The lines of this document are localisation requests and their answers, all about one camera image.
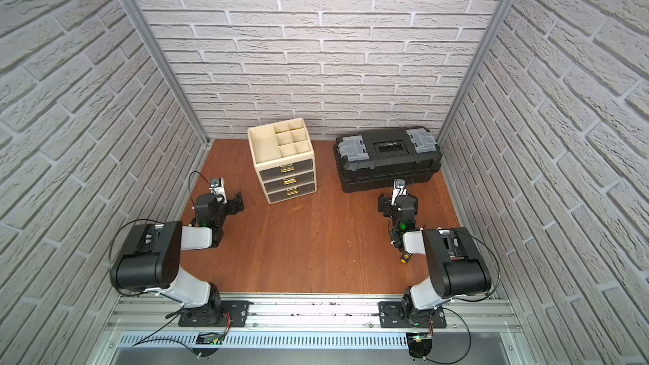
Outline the beige drawer organizer cabinet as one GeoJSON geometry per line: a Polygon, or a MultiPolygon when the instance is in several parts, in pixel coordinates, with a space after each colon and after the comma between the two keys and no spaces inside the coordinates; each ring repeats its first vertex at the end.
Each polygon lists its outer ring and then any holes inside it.
{"type": "Polygon", "coordinates": [[[317,191],[314,148],[302,118],[249,128],[248,143],[269,204],[317,191]]]}

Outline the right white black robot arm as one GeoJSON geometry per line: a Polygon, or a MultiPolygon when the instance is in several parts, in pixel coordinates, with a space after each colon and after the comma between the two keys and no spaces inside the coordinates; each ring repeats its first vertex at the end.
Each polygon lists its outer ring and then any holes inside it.
{"type": "Polygon", "coordinates": [[[378,212],[390,219],[390,243],[406,264],[414,255],[426,258],[429,275],[404,292],[400,302],[381,302],[385,328],[446,326],[442,307],[454,298],[489,297],[494,279],[478,241],[466,228],[424,229],[416,226],[418,200],[405,189],[378,197],[378,212]]]}

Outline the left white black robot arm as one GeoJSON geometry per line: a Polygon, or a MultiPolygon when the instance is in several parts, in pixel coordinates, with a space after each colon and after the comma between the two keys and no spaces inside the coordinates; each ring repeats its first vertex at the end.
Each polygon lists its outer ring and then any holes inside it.
{"type": "Polygon", "coordinates": [[[194,224],[182,221],[132,226],[110,270],[120,292],[155,293],[180,305],[173,315],[180,327],[242,327],[248,316],[247,301],[221,299],[218,288],[181,266],[182,251],[217,248],[228,216],[244,210],[243,196],[202,194],[195,202],[194,224]]]}

